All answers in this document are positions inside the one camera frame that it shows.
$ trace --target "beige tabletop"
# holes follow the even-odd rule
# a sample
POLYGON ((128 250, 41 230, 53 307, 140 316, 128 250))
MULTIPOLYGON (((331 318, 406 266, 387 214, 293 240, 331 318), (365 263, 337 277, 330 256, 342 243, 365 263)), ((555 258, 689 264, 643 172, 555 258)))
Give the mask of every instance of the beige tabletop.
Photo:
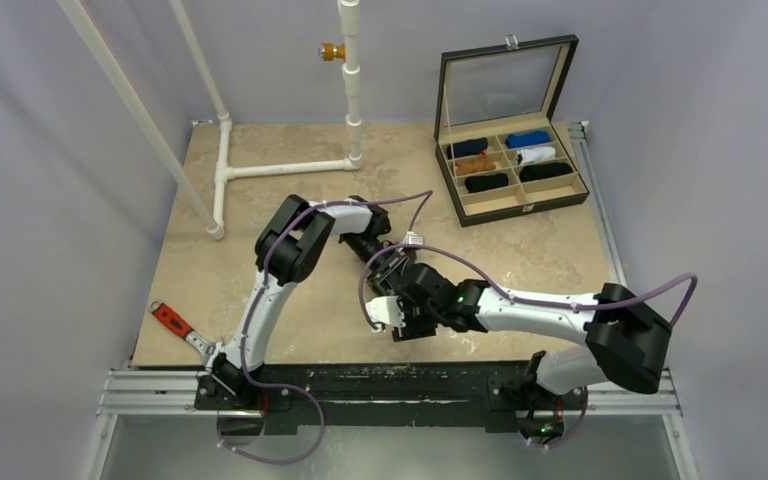
MULTIPOLYGON (((557 128, 569 144, 566 128, 557 128)), ((434 159, 431 126, 376 124, 364 128, 365 164, 354 172, 323 172, 234 180, 225 200, 226 235, 212 240, 186 198, 172 207, 149 299, 162 299, 202 336, 229 340, 240 322, 255 274, 254 243, 289 194, 310 201, 360 195, 367 200, 423 190, 434 195, 415 230, 425 241, 484 269, 497 282, 548 293, 598 291, 609 281, 597 224, 588 203, 550 212, 461 228, 434 159)), ((232 166, 270 165, 341 158, 345 126, 236 125, 232 166)), ((193 129, 184 169, 210 207, 219 144, 214 125, 193 129)), ((386 207, 399 240, 416 202, 386 207)), ((453 283, 477 278, 467 268, 430 252, 419 252, 453 283)), ((394 343, 389 332, 373 334, 357 299, 362 262, 336 238, 313 274, 293 293, 275 327, 267 363, 370 363, 528 359, 567 342, 528 333, 459 333, 439 327, 437 336, 394 343)), ((146 313, 134 352, 135 366, 199 364, 199 355, 146 313)))

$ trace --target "orange valve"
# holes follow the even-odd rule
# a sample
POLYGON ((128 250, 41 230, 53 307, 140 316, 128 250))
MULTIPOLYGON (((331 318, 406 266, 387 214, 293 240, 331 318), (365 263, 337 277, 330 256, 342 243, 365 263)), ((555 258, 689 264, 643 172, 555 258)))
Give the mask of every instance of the orange valve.
POLYGON ((333 43, 323 43, 319 47, 319 58, 326 62, 330 62, 335 58, 346 61, 346 45, 334 45, 333 43))

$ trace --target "display case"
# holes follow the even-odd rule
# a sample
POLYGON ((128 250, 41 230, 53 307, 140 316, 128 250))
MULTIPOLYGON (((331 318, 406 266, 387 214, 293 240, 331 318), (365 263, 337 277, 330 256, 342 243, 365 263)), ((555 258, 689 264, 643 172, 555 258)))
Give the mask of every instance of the display case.
POLYGON ((442 55, 435 156, 464 227, 590 193, 552 125, 578 38, 507 40, 442 55))

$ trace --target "box latch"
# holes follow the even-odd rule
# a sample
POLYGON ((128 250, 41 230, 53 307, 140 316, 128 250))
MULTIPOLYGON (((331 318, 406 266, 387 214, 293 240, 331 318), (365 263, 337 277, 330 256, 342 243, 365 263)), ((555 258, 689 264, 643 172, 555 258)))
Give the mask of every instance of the box latch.
POLYGON ((508 50, 519 50, 519 41, 516 39, 516 35, 505 35, 505 45, 508 46, 508 50))

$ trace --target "open box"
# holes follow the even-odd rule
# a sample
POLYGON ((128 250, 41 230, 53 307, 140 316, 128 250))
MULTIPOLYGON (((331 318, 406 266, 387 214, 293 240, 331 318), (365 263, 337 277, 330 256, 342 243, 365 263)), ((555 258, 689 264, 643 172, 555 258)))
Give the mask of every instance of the open box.
POLYGON ((440 66, 437 117, 434 125, 435 156, 452 197, 461 226, 578 205, 589 190, 578 167, 552 126, 564 80, 572 63, 578 38, 574 35, 507 45, 446 52, 440 66), (550 146, 554 158, 528 165, 566 164, 568 173, 550 178, 520 179, 525 165, 506 140, 511 134, 542 131, 548 137, 527 148, 550 146), (486 149, 460 155, 452 145, 486 139, 486 149), (493 169, 465 172, 461 161, 480 161, 493 169), (505 174, 508 185, 470 193, 472 176, 505 174))

